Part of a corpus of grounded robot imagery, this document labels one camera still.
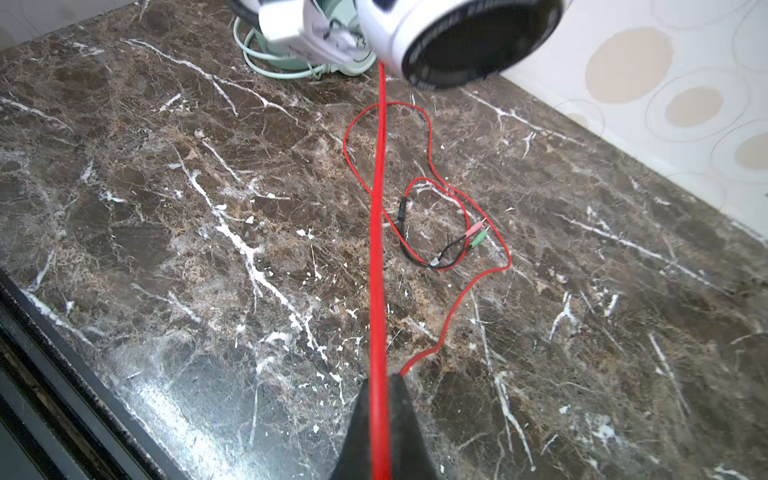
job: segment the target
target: black object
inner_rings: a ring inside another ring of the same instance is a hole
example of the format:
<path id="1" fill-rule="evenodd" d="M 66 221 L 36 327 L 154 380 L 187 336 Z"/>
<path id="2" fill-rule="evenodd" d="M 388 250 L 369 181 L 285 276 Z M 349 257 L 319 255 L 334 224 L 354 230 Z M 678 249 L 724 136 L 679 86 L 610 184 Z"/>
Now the black object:
<path id="1" fill-rule="evenodd" d="M 402 73 L 418 88 L 458 87 L 511 67 L 538 48 L 563 15 L 561 0 L 475 0 L 411 44 Z"/>
<path id="2" fill-rule="evenodd" d="M 4 480 L 187 478 L 2 270 L 0 445 Z"/>
<path id="3" fill-rule="evenodd" d="M 344 446 L 330 480 L 371 478 L 369 414 L 369 386 L 366 379 L 360 387 Z M 400 375 L 389 377 L 389 437 L 393 480 L 437 479 L 419 431 L 406 382 Z"/>
<path id="4" fill-rule="evenodd" d="M 405 239 L 406 238 L 406 205 L 408 203 L 408 197 L 403 197 L 400 200 L 400 207 L 397 210 L 397 220 L 395 221 L 395 228 L 400 233 L 400 236 Z M 451 243 L 445 246 L 444 249 L 442 249 L 442 252 L 440 253 L 440 256 L 437 257 L 437 263 L 434 265 L 427 262 L 422 262 L 418 258 L 414 257 L 411 252 L 409 252 L 408 248 L 406 248 L 405 242 L 400 242 L 400 251 L 402 251 L 402 254 L 413 264 L 418 266 L 423 266 L 425 268 L 429 268 L 430 270 L 444 270 L 446 268 L 451 268 L 452 266 L 456 265 L 459 259 L 462 258 L 462 253 L 468 252 L 471 247 L 468 245 L 467 247 L 464 247 L 460 249 L 459 252 L 457 252 L 456 257 L 453 259 L 451 263 L 448 265 L 441 265 L 440 262 L 443 257 L 448 253 L 448 250 L 451 249 L 454 245 L 458 245 L 459 243 L 466 240 L 465 236 L 461 236 L 457 238 L 456 240 L 453 240 Z"/>

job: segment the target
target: mint green cable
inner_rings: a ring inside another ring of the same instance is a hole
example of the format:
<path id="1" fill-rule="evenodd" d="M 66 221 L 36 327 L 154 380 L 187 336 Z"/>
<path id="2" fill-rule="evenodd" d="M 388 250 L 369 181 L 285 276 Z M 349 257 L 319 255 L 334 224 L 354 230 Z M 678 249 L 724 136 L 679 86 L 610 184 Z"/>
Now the mint green cable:
<path id="1" fill-rule="evenodd" d="M 485 238 L 487 236 L 488 236 L 488 231 L 487 230 L 483 230 L 482 232 L 478 233 L 478 236 L 475 237 L 475 239 L 472 241 L 472 243 L 469 244 L 469 247 L 470 248 L 475 248 L 476 246 L 478 246 L 478 244 L 480 242 L 485 240 Z"/>

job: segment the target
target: mint green object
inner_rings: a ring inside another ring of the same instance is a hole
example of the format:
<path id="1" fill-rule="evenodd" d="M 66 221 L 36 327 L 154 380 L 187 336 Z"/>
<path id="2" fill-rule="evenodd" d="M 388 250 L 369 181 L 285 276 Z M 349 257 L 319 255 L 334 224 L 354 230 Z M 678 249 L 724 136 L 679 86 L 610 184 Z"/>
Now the mint green object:
<path id="1" fill-rule="evenodd" d="M 485 240 L 485 238 L 487 236 L 488 236 L 488 231 L 487 230 L 483 230 L 482 232 L 478 233 L 478 236 L 475 237 L 475 239 L 472 241 L 472 243 L 469 244 L 469 246 L 472 247 L 472 248 L 475 248 L 476 246 L 478 246 L 478 244 L 480 242 Z"/>
<path id="2" fill-rule="evenodd" d="M 342 25 L 348 25 L 349 27 L 356 27 L 358 25 L 354 0 L 315 0 L 315 4 L 326 13 L 328 18 L 336 19 L 340 21 Z M 339 71 L 348 77 L 355 77 L 368 70 L 376 62 L 376 56 L 369 51 L 368 55 L 364 58 L 359 60 L 356 58 L 352 63 L 347 65 L 309 65 L 304 60 L 293 57 L 289 52 L 270 45 L 258 28 L 251 28 L 248 35 L 245 37 L 245 41 L 240 41 L 237 32 L 241 23 L 242 20 L 240 17 L 236 17 L 232 30 L 235 42 L 240 49 L 243 50 L 245 62 L 256 73 L 270 78 L 277 78 L 280 80 L 292 80 L 307 77 L 320 78 L 323 74 L 334 71 Z M 254 40 L 256 40 L 256 43 L 259 45 L 259 51 L 250 48 L 250 45 Z M 287 72 L 279 73 L 264 70 L 258 65 L 255 65 L 250 57 L 264 60 L 272 66 Z"/>

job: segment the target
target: beige circle pattern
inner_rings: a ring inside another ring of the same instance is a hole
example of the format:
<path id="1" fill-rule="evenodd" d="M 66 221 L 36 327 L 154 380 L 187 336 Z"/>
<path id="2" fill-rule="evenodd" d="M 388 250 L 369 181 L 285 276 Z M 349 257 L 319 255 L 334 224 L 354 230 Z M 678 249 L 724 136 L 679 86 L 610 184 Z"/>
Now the beige circle pattern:
<path id="1" fill-rule="evenodd" d="M 660 88 L 648 103 L 645 121 L 661 139 L 698 141 L 733 125 L 750 101 L 750 85 L 742 75 L 702 68 Z"/>
<path id="2" fill-rule="evenodd" d="M 592 98 L 605 104 L 635 101 L 664 80 L 673 57 L 672 41 L 661 30 L 624 30 L 592 55 L 587 64 L 587 90 Z"/>
<path id="3" fill-rule="evenodd" d="M 734 180 L 768 184 L 768 119 L 728 132 L 712 150 L 712 166 Z"/>
<path id="4" fill-rule="evenodd" d="M 752 170 L 768 170 L 768 132 L 757 134 L 736 149 L 736 163 Z"/>
<path id="5" fill-rule="evenodd" d="M 666 117 L 678 127 L 696 127 L 714 118 L 723 107 L 723 94 L 712 87 L 693 87 L 667 105 Z"/>

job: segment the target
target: black wire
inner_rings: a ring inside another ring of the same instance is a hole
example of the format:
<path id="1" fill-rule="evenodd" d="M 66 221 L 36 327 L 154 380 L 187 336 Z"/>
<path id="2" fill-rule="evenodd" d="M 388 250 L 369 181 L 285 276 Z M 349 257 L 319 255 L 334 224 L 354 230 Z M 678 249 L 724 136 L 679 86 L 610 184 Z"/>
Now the black wire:
<path id="1" fill-rule="evenodd" d="M 425 268 L 429 268 L 430 270 L 444 270 L 446 268 L 450 268 L 450 267 L 456 265 L 458 263 L 459 259 L 462 258 L 462 254 L 464 252 L 469 251 L 469 249 L 471 249 L 472 247 L 466 246 L 466 247 L 462 248 L 458 252 L 456 257 L 453 259 L 453 261 L 451 263 L 449 263 L 448 265 L 440 265 L 440 260 L 442 260 L 442 258 L 447 254 L 448 250 L 451 247 L 453 247 L 457 243 L 461 243 L 462 241 L 465 240 L 466 237 L 464 235 L 462 235 L 461 237 L 457 238 L 456 240 L 453 240 L 451 243 L 446 245 L 444 249 L 442 249 L 442 252 L 440 253 L 440 256 L 437 258 L 437 261 L 438 261 L 437 265 L 432 265 L 431 263 L 427 263 L 427 262 L 421 261 L 421 260 L 419 260 L 418 258 L 414 257 L 411 254 L 411 252 L 406 247 L 406 243 L 404 241 L 405 238 L 406 238 L 406 233 L 405 233 L 404 230 L 405 230 L 405 225 L 406 225 L 406 205 L 407 205 L 407 202 L 408 202 L 408 199 L 406 197 L 403 197 L 400 200 L 400 207 L 399 207 L 398 212 L 397 212 L 397 220 L 396 220 L 396 223 L 395 223 L 395 228 L 400 233 L 400 236 L 403 238 L 403 241 L 399 242 L 400 243 L 400 250 L 402 251 L 402 254 L 405 255 L 405 257 L 408 260 L 410 260 L 411 263 L 414 263 L 415 265 L 418 265 L 418 266 L 423 266 Z"/>

